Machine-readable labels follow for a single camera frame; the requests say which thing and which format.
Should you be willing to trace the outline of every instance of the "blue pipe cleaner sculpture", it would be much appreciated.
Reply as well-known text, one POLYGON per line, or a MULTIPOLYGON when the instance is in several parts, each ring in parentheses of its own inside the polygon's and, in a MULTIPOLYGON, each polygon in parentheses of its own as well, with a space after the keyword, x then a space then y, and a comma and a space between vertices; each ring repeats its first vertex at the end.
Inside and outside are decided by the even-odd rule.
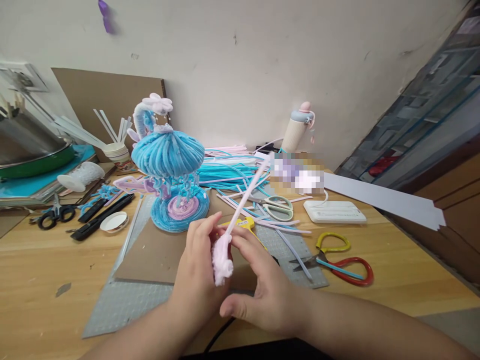
POLYGON ((190 222, 207 215, 210 199, 199 186, 197 174, 205 148, 168 123, 156 123, 155 114, 165 117, 172 109, 170 99, 150 94, 135 107, 136 132, 129 129, 128 134, 137 141, 131 153, 133 162, 150 177, 145 180, 145 188, 157 196, 151 208, 153 223, 164 231, 181 233, 190 222))

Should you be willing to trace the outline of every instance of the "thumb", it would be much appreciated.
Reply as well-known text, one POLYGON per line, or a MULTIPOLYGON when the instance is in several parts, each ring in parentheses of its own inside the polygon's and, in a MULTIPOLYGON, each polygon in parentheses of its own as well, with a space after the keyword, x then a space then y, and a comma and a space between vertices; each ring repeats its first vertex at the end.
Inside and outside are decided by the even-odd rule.
POLYGON ((244 294, 231 294, 223 300, 220 306, 220 316, 245 320, 252 323, 258 318, 259 303, 257 299, 244 294))

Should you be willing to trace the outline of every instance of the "green pot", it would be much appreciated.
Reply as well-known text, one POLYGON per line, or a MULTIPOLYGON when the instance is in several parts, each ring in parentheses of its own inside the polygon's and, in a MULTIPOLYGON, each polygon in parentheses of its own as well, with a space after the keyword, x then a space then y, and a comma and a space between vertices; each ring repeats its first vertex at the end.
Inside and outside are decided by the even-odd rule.
POLYGON ((74 148, 71 144, 68 144, 62 150, 37 160, 0 168, 0 178, 30 178, 40 174, 48 173, 68 164, 73 160, 74 157, 74 148))

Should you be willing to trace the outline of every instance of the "white power bank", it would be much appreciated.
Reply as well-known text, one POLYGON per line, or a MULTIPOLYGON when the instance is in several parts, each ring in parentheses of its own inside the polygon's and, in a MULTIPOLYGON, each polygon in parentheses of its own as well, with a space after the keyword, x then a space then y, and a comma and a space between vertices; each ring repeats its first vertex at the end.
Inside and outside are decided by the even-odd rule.
POLYGON ((367 218, 350 201, 322 201, 308 200, 303 207, 310 219, 317 224, 366 224, 367 218))

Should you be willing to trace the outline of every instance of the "cutting mat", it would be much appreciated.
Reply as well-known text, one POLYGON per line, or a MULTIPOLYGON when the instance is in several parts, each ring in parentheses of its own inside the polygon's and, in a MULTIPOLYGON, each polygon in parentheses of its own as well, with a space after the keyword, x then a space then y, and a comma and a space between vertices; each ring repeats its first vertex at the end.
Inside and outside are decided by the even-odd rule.
MULTIPOLYGON (((255 197, 264 198, 265 196, 258 192, 255 197)), ((131 225, 133 229, 128 246, 125 242, 113 265, 108 280, 83 330, 83 339, 113 333, 121 329, 130 321, 167 301, 172 293, 173 285, 170 284, 118 281, 113 276, 123 260, 123 254, 128 252, 150 218, 150 209, 154 200, 153 196, 144 198, 138 217, 135 223, 131 225)), ((312 289, 328 286, 329 283, 319 266, 310 270, 313 281, 309 281, 303 271, 293 272, 297 265, 291 264, 289 261, 294 260, 295 257, 275 230, 261 225, 256 225, 255 228, 258 238, 270 254, 278 259, 281 268, 293 283, 312 289)), ((284 235, 302 258, 312 256, 301 235, 286 232, 284 232, 284 235)))

